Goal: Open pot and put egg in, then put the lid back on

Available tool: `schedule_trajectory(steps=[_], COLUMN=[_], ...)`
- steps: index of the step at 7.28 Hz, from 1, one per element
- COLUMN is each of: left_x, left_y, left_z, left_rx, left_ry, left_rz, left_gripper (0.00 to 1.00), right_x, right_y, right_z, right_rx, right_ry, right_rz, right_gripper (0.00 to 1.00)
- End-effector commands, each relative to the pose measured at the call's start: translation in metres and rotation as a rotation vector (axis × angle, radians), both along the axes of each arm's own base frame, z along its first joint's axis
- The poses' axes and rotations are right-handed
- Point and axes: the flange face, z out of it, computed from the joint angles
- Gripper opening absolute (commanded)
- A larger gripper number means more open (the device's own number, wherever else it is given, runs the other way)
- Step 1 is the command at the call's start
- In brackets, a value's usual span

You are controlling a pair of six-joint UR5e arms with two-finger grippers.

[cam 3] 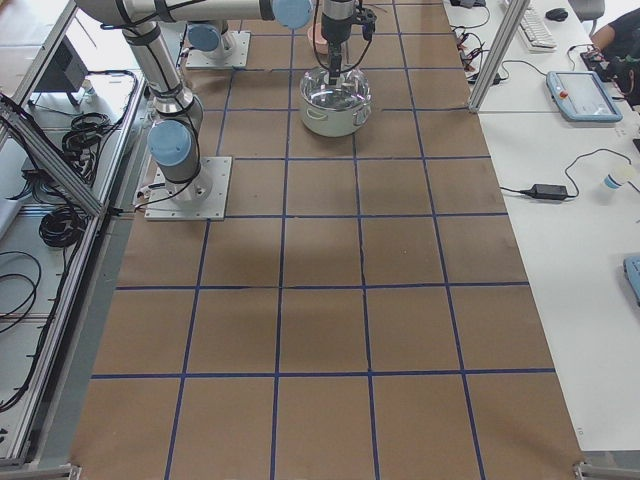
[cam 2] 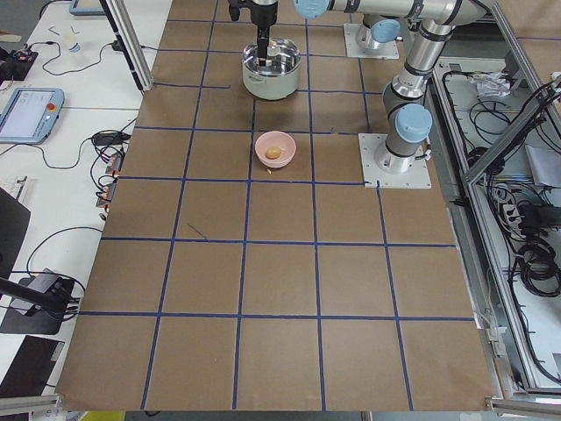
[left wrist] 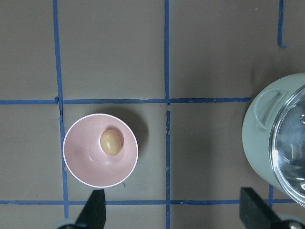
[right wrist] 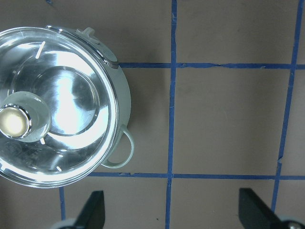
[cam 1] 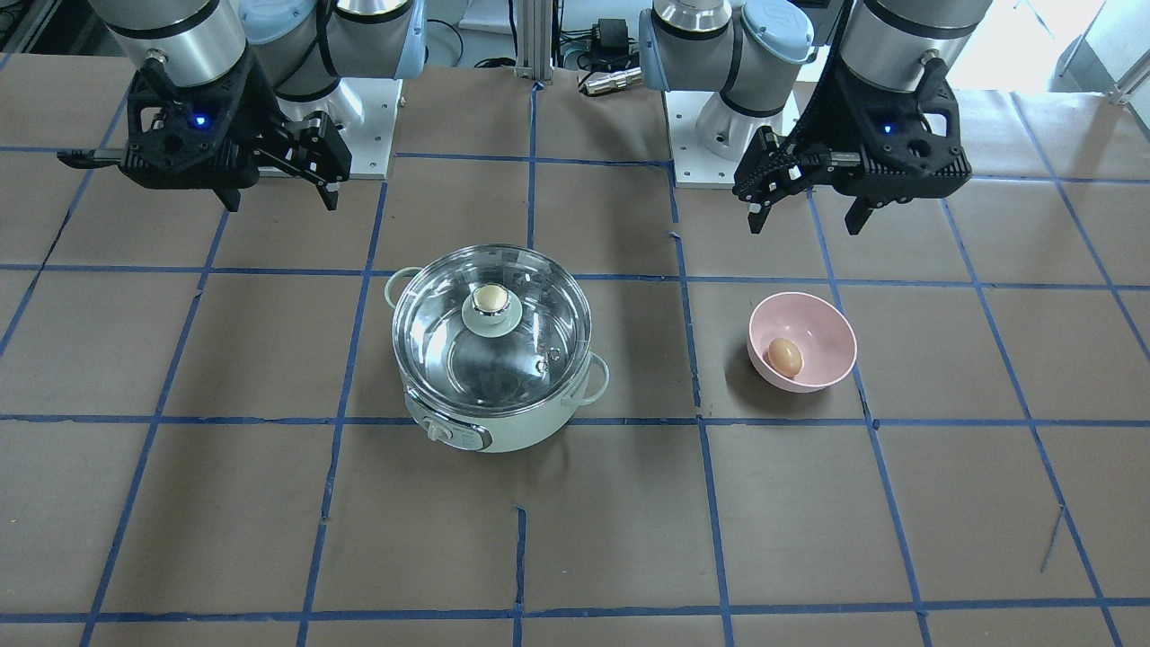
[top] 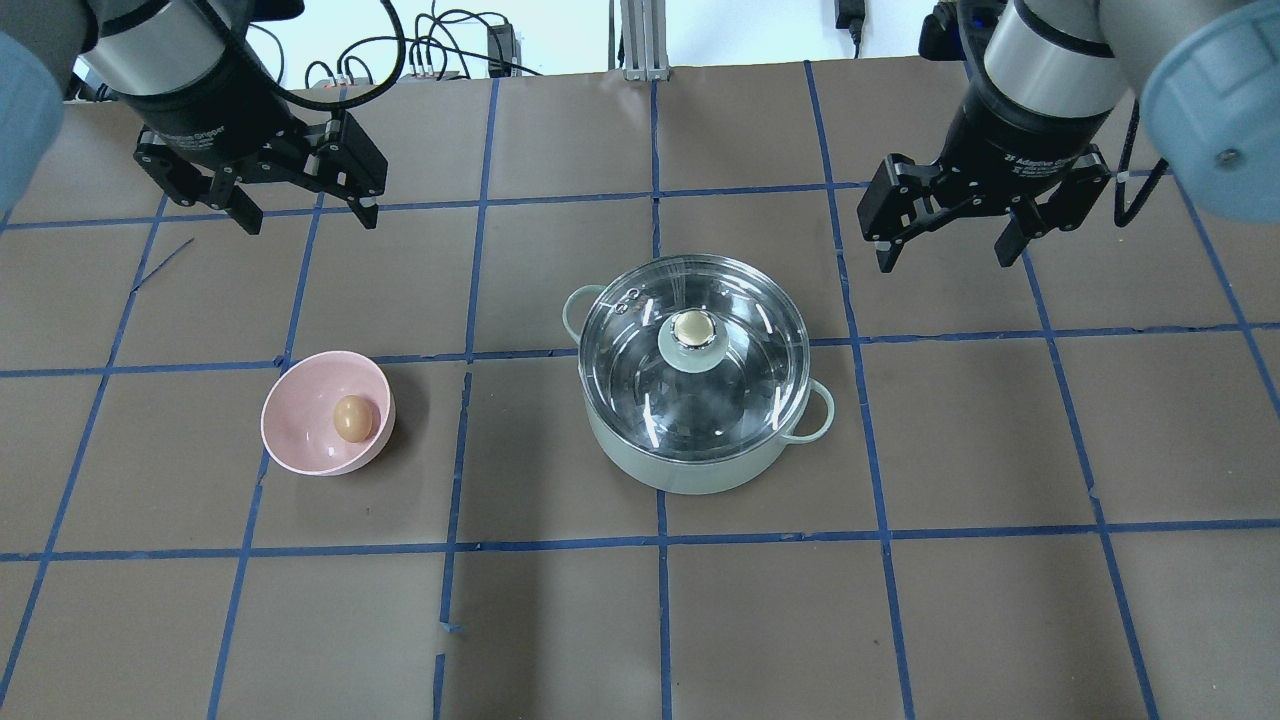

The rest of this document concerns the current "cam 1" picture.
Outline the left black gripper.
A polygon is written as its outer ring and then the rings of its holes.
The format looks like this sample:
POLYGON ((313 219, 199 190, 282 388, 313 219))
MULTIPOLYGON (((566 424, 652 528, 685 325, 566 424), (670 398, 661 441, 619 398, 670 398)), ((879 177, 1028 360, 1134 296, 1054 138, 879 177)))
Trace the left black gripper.
POLYGON ((834 57, 783 138, 760 130, 734 175, 734 195, 747 202, 747 229, 761 234, 772 202, 812 185, 854 197, 845 214, 858 236, 875 202, 952 195, 972 177, 961 143, 960 103, 944 57, 913 63, 908 92, 877 87, 834 57))

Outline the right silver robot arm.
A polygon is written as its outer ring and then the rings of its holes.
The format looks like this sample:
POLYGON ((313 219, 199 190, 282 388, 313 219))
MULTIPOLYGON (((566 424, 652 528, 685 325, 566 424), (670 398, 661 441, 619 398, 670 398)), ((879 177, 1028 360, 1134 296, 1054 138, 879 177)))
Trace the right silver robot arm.
POLYGON ((337 208, 352 143, 374 132, 352 80, 399 83, 425 66, 423 1, 94 1, 136 66, 126 144, 60 151, 150 190, 209 190, 236 211, 266 169, 337 208))

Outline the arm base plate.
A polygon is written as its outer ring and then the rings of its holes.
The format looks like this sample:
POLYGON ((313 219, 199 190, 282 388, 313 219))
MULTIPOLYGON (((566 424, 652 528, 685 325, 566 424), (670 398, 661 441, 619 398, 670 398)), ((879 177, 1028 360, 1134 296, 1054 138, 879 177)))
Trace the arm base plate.
POLYGON ((733 111, 719 92, 674 91, 664 99, 675 183, 682 188, 733 188, 739 159, 758 129, 768 126, 783 137, 800 117, 793 94, 768 118, 733 111))
POLYGON ((309 102, 277 100, 292 121, 312 111, 325 111, 340 128, 348 145, 350 177, 385 180, 394 140, 394 122, 402 106, 402 79, 342 78, 325 97, 309 102))

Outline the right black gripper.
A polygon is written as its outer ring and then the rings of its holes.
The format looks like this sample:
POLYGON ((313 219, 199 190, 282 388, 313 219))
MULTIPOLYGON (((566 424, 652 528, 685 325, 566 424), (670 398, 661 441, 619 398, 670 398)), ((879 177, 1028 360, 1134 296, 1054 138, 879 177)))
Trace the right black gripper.
POLYGON ((328 113, 289 120, 252 55, 194 87, 178 86, 169 70, 148 55, 136 71, 124 147, 57 151, 57 160, 77 169, 115 165, 144 188, 212 190, 229 213, 241 209, 241 190, 270 167, 309 182, 328 210, 338 208, 352 155, 328 113))

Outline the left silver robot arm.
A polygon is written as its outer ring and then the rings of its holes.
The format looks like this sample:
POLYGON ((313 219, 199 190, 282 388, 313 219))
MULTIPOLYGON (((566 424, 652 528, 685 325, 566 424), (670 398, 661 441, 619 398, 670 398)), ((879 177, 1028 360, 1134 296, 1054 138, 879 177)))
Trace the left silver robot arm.
POLYGON ((950 66, 986 1, 835 1, 828 60, 787 134, 775 122, 820 40, 792 1, 654 1, 638 18, 644 84, 707 92, 699 134, 735 161, 733 195, 761 233, 770 209, 826 185, 849 234, 888 205, 953 195, 972 177, 950 66))

